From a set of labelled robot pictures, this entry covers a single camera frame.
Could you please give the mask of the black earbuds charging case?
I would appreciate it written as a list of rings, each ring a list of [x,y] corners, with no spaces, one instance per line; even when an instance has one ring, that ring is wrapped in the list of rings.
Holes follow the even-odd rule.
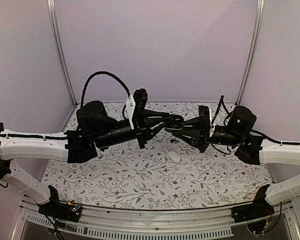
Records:
[[[184,127],[184,118],[181,115],[171,114],[170,122],[164,127],[165,131],[181,131]]]

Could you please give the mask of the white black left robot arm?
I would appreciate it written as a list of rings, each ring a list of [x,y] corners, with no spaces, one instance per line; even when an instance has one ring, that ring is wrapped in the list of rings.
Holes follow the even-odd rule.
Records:
[[[0,122],[0,180],[17,188],[44,205],[53,216],[64,213],[64,205],[58,201],[58,192],[20,168],[14,159],[43,159],[85,163],[97,157],[97,149],[136,139],[144,148],[161,129],[172,123],[169,113],[145,109],[144,103],[131,103],[127,107],[128,118],[117,121],[108,116],[101,101],[91,101],[77,112],[77,130],[35,134],[5,129]]]

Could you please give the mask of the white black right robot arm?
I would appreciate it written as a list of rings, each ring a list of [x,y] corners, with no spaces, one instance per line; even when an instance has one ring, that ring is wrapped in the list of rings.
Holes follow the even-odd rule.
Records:
[[[211,109],[201,105],[198,116],[186,121],[174,120],[166,131],[205,152],[208,146],[236,149],[234,155],[245,164],[284,164],[300,166],[300,142],[273,139],[253,129],[257,117],[244,106],[235,106],[223,122],[215,124]]]

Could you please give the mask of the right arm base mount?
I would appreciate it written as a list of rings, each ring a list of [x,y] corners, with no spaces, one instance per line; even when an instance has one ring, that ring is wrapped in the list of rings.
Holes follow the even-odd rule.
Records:
[[[252,203],[231,208],[231,217],[235,223],[263,218],[275,213],[274,207],[266,201],[269,184],[260,187]]]

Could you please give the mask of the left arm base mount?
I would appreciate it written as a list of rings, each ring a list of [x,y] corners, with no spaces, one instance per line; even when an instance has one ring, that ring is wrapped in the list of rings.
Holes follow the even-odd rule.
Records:
[[[82,214],[82,204],[74,200],[61,202],[56,188],[49,185],[50,197],[45,204],[37,204],[38,212],[54,219],[78,223]]]

